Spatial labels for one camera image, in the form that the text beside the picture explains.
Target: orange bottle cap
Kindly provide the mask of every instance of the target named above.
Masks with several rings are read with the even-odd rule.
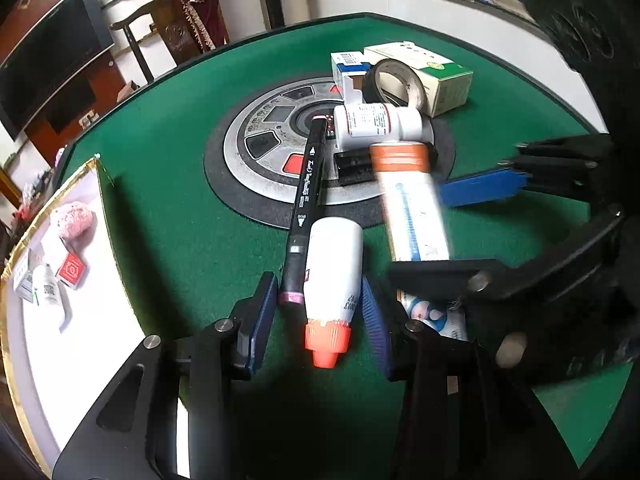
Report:
[[[343,321],[322,323],[310,319],[305,326],[305,348],[314,353],[314,366],[334,368],[338,354],[349,348],[351,328]]]

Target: small white box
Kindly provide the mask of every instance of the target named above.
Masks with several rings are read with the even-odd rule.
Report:
[[[413,68],[427,94],[427,102],[422,111],[429,117],[435,117],[466,103],[473,71],[411,41],[367,46],[364,49],[364,57],[372,65],[391,58]],[[404,101],[408,100],[406,91],[398,79],[389,74],[381,74],[380,82],[382,88],[391,95]]]
[[[24,300],[29,301],[29,303],[33,303],[31,276],[33,275],[33,269],[36,267],[35,259],[35,254],[27,247],[13,272],[14,292]]]
[[[332,52],[331,72],[344,104],[362,104],[362,78],[369,68],[361,52]]]

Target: white bottle on table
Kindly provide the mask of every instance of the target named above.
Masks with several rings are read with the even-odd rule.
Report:
[[[305,348],[314,365],[334,368],[347,351],[350,323],[360,301],[362,227],[347,218],[326,217],[311,227],[304,283]]]
[[[366,148],[376,142],[422,139],[420,112],[389,103],[339,105],[334,109],[334,127],[341,152]]]
[[[56,327],[65,321],[65,309],[60,297],[58,280],[49,264],[40,264],[33,269],[33,303],[42,310],[43,316],[50,319]]]

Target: television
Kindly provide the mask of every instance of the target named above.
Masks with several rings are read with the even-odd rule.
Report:
[[[0,65],[0,123],[13,139],[47,102],[113,45],[98,0],[62,0]]]

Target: cardboard box on floor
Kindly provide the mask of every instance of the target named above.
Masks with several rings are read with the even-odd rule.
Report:
[[[473,71],[411,41],[367,46],[364,49],[364,57],[372,65],[382,59],[391,58],[413,68],[427,94],[427,102],[421,111],[429,117],[435,117],[466,103]],[[406,91],[398,79],[389,74],[381,74],[380,81],[382,88],[391,95],[407,101]]]

